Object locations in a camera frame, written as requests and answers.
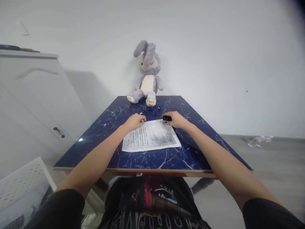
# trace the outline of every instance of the gray floor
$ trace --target gray floor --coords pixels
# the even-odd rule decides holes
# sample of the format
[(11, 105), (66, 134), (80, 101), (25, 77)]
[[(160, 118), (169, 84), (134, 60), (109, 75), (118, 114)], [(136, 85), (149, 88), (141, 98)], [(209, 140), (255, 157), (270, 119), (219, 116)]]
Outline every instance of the gray floor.
[[(305, 222), (305, 140), (273, 139), (249, 147), (240, 136), (223, 135), (225, 141), (254, 169), (274, 196)], [(187, 177), (192, 187), (199, 179)], [(245, 228), (241, 211), (220, 181), (195, 195), (202, 218), (212, 228)]]

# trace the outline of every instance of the gray plush toy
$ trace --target gray plush toy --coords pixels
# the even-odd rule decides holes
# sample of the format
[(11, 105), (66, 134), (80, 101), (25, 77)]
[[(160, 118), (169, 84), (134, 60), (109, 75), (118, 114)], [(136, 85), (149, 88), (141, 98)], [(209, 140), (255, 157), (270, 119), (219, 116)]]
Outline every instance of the gray plush toy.
[(161, 61), (155, 49), (155, 44), (142, 40), (133, 52), (134, 57), (138, 57), (142, 52), (144, 53), (140, 61), (140, 72), (143, 76), (139, 79), (135, 87), (136, 91), (127, 95), (127, 99), (131, 103), (137, 103), (139, 99), (146, 97), (146, 105), (153, 107), (156, 105), (156, 93), (158, 89), (160, 91), (164, 90), (162, 80), (157, 76), (161, 69)]

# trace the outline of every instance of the black sleeve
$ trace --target black sleeve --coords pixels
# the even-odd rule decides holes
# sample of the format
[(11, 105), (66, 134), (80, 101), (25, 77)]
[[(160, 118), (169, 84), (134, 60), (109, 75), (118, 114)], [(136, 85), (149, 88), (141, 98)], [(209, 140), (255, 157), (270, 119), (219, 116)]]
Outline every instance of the black sleeve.
[(85, 200), (73, 189), (58, 191), (38, 209), (25, 229), (81, 228)]
[(242, 214), (247, 229), (305, 228), (305, 224), (290, 211), (271, 200), (248, 200), (243, 207)]

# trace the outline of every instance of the bunny ear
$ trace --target bunny ear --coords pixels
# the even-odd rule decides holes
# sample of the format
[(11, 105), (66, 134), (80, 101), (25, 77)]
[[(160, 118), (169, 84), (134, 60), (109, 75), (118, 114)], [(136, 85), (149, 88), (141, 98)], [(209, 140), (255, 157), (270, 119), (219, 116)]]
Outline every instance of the bunny ear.
[(148, 46), (148, 42), (145, 40), (140, 41), (140, 43), (138, 44), (138, 46), (136, 47), (136, 49), (133, 52), (133, 56), (134, 57), (138, 57), (139, 55), (141, 55), (142, 52), (146, 51)]
[(153, 56), (155, 53), (156, 45), (154, 43), (149, 43), (146, 49), (146, 56), (144, 58), (144, 67), (149, 69), (153, 62)]

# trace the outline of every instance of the paper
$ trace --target paper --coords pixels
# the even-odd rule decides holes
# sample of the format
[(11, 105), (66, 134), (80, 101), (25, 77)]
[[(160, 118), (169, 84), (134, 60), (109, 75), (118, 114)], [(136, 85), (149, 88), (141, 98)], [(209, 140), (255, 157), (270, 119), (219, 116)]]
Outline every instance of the paper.
[(147, 121), (140, 128), (129, 132), (123, 140), (122, 151), (139, 152), (171, 147), (181, 147), (180, 141), (172, 126), (159, 119)]

